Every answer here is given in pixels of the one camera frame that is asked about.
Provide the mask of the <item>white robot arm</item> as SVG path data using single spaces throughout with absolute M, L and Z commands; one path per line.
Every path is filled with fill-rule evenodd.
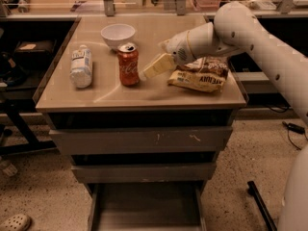
M 140 72 L 143 80 L 206 56 L 245 52 L 308 123 L 307 58 L 269 33 L 245 5 L 223 5 L 212 22 L 177 34 L 162 47 L 165 52 Z M 291 168 L 277 231 L 308 231 L 308 146 L 301 149 Z

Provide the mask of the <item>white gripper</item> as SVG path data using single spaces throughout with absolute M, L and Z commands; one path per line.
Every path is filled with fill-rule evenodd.
M 168 70 L 174 69 L 176 64 L 184 65 L 194 61 L 193 53 L 188 43 L 189 32 L 185 31 L 174 37 L 161 41 L 159 46 L 167 53 L 158 55 L 139 72 L 142 81 L 151 79 Z

